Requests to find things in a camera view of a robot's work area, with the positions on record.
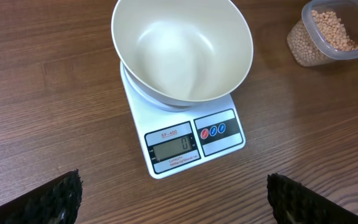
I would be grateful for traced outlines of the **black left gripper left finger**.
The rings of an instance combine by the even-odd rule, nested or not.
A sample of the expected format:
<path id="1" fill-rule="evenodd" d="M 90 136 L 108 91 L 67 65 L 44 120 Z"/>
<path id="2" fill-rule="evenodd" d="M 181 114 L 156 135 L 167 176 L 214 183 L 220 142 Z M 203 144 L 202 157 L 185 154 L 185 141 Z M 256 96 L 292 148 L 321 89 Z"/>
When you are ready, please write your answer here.
<path id="1" fill-rule="evenodd" d="M 82 201 L 79 170 L 69 171 L 0 206 L 0 223 L 74 224 Z"/>

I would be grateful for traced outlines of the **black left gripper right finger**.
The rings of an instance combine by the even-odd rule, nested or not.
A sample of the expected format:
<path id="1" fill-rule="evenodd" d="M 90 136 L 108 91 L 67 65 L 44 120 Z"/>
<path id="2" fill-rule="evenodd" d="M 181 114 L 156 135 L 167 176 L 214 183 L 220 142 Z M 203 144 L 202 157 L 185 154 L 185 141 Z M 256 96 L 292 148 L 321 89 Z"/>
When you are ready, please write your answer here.
<path id="1" fill-rule="evenodd" d="M 277 223 L 358 223 L 358 215 L 284 175 L 268 175 L 267 192 Z"/>

